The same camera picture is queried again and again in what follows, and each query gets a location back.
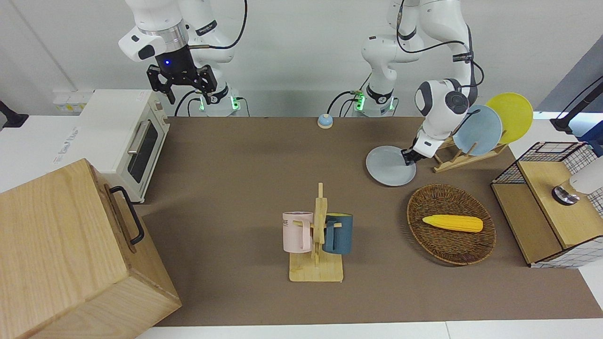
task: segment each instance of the wooden cabinet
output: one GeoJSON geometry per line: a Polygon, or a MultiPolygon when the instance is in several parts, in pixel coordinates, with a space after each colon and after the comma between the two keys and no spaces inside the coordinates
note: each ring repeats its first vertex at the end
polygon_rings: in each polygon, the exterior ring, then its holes
{"type": "Polygon", "coordinates": [[[86,160],[0,194],[1,339],[134,338],[180,305],[142,220],[86,160]]]}
{"type": "Polygon", "coordinates": [[[601,257],[603,219],[591,202],[564,206],[551,195],[571,176],[565,164],[520,161],[517,166],[525,183],[492,188],[525,261],[533,267],[579,267],[601,257]]]}

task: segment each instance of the gray plate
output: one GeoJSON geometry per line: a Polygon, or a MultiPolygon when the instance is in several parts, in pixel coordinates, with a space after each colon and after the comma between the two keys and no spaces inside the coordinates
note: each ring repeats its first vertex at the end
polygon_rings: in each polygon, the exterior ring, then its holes
{"type": "Polygon", "coordinates": [[[417,165],[406,166],[402,149],[395,146],[379,146],[367,156],[367,170],[373,179],[387,186],[409,183],[417,172],[417,165]]]}

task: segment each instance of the wire basket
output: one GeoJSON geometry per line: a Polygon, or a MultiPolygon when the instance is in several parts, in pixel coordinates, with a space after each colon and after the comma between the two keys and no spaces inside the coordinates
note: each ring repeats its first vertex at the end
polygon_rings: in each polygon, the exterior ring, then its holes
{"type": "Polygon", "coordinates": [[[449,264],[475,264],[494,250],[496,230],[490,214],[462,189],[444,184],[424,186],[413,193],[406,216],[417,242],[431,255],[449,264]],[[478,233],[459,232],[423,222],[423,217],[434,214],[478,217],[484,222],[484,229],[478,233]]]}

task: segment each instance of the oven door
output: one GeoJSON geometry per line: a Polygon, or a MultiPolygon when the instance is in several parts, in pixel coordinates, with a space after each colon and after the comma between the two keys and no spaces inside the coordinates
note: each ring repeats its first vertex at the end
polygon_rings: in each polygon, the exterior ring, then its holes
{"type": "Polygon", "coordinates": [[[146,119],[141,119],[138,123],[134,139],[127,150],[125,167],[122,169],[124,181],[137,192],[137,198],[132,197],[133,201],[143,200],[165,139],[165,131],[153,112],[149,110],[148,114],[143,116],[146,119]]]}

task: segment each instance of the oven window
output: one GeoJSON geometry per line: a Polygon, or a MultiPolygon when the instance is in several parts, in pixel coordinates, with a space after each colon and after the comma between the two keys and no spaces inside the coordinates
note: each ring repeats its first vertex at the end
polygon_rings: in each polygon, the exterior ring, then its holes
{"type": "Polygon", "coordinates": [[[138,154],[134,154],[130,159],[130,163],[128,164],[128,172],[132,175],[137,183],[140,183],[142,180],[142,175],[145,173],[147,164],[151,159],[151,153],[153,153],[153,148],[155,147],[158,136],[159,134],[157,133],[155,126],[153,126],[153,123],[151,123],[147,131],[147,135],[145,135],[145,139],[142,141],[140,151],[138,154]]]}

